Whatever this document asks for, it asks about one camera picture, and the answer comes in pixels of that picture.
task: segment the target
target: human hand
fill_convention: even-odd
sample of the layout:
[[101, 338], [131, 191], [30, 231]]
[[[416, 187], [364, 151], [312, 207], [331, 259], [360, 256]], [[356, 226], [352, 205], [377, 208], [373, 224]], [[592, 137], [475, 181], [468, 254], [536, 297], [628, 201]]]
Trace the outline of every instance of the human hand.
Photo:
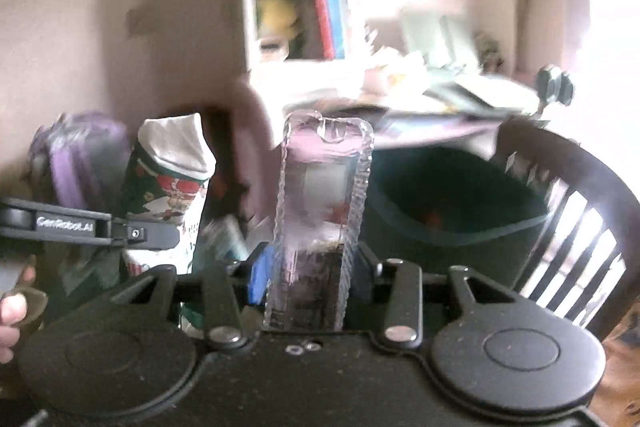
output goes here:
[[[36, 277], [33, 267], [28, 266], [22, 273], [20, 283], [31, 283]], [[12, 324], [18, 323], [27, 314], [27, 301], [22, 294], [10, 295], [0, 301], [0, 363], [11, 362], [14, 357], [12, 346], [18, 342], [20, 331]]]

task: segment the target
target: dark green bin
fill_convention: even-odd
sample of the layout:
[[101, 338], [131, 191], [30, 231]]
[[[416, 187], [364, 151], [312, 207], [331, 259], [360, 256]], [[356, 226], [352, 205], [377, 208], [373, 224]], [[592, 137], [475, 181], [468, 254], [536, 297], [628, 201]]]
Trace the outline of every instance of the dark green bin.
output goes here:
[[373, 153], [360, 240], [381, 259], [423, 271], [477, 269], [512, 287], [542, 232], [545, 201], [500, 168], [463, 150]]

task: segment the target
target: metal pin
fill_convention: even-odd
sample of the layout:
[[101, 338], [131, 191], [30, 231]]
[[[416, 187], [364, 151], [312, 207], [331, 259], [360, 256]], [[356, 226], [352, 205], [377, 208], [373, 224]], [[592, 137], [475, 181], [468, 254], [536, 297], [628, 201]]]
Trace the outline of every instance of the metal pin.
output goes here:
[[289, 346], [284, 348], [285, 352], [289, 355], [293, 355], [294, 357], [298, 357], [305, 352], [305, 348], [302, 346], [296, 346], [295, 344], [290, 344]]
[[315, 342], [308, 342], [305, 343], [305, 349], [307, 351], [320, 351], [322, 349], [322, 346]]
[[241, 331], [231, 326], [218, 326], [209, 331], [209, 340], [218, 344], [232, 344], [241, 337]]
[[385, 337], [392, 342], [404, 343], [417, 339], [418, 333], [409, 326], [389, 326], [385, 330]]

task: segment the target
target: wooden floor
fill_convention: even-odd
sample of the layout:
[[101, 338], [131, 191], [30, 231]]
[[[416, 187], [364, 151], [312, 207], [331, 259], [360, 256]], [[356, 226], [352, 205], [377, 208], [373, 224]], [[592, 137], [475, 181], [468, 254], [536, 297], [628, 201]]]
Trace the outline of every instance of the wooden floor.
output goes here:
[[591, 410], [610, 427], [640, 426], [640, 301], [602, 344], [607, 367]]

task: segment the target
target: clear plastic container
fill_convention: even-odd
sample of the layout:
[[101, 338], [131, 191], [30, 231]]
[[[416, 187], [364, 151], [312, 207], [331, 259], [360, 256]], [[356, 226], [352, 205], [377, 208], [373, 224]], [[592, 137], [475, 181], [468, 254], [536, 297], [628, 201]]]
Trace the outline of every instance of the clear plastic container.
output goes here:
[[372, 150], [359, 118], [287, 117], [264, 328], [342, 328]]

